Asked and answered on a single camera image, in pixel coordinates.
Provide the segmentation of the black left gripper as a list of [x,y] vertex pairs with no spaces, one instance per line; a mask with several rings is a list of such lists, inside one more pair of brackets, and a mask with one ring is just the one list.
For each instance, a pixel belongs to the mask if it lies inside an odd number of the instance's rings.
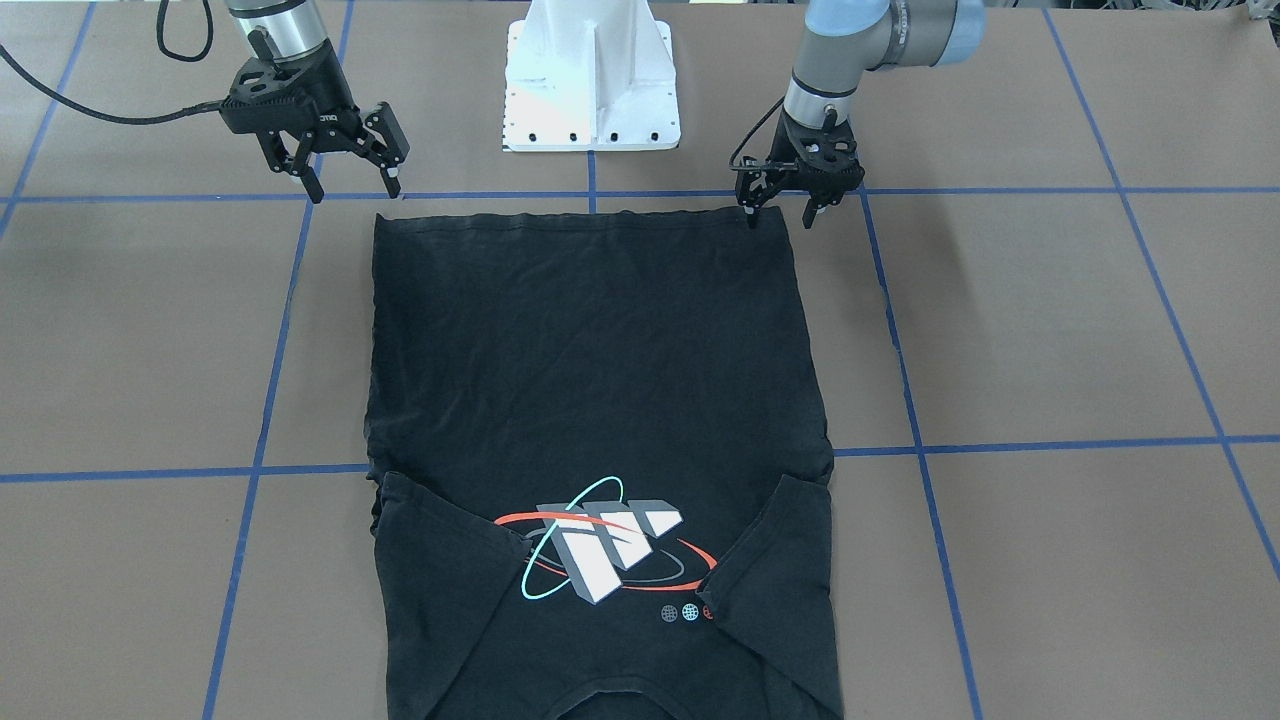
[[744,136],[733,150],[735,202],[742,208],[750,229],[760,223],[762,209],[783,191],[808,195],[803,228],[812,229],[817,218],[856,191],[865,170],[858,159],[858,142],[847,120],[826,110],[818,128],[810,128],[780,113],[771,150],[764,159],[742,156],[753,136],[776,114],[769,110]]

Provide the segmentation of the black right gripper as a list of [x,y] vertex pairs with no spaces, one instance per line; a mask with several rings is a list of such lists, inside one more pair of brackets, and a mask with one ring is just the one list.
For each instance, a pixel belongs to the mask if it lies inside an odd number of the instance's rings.
[[221,101],[220,117],[232,133],[259,140],[271,170],[298,176],[312,205],[325,192],[311,159],[328,152],[369,160],[380,169],[387,196],[401,196],[398,167],[410,141],[389,102],[360,109],[334,55],[276,65],[250,59]]

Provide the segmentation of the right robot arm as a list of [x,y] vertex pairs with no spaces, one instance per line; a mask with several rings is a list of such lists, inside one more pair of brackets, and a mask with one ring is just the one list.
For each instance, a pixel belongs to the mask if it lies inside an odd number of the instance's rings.
[[315,155],[349,152],[379,169],[389,197],[401,195],[410,142],[389,102],[361,111],[314,1],[229,1],[251,56],[219,114],[234,135],[252,135],[270,170],[300,182],[311,202],[324,190]]

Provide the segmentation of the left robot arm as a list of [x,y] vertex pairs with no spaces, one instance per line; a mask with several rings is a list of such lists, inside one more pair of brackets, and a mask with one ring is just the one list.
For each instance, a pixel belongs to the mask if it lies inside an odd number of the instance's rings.
[[983,1],[810,1],[783,96],[746,133],[777,120],[763,159],[730,156],[735,201],[755,228],[764,206],[783,191],[808,196],[804,228],[858,190],[865,170],[852,129],[861,77],[900,67],[965,61],[986,35]]

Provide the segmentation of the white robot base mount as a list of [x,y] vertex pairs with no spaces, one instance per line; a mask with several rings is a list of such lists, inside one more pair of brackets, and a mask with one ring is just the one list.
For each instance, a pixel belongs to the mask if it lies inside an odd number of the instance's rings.
[[507,152],[637,152],[682,136],[672,29],[645,1],[532,1],[506,36]]

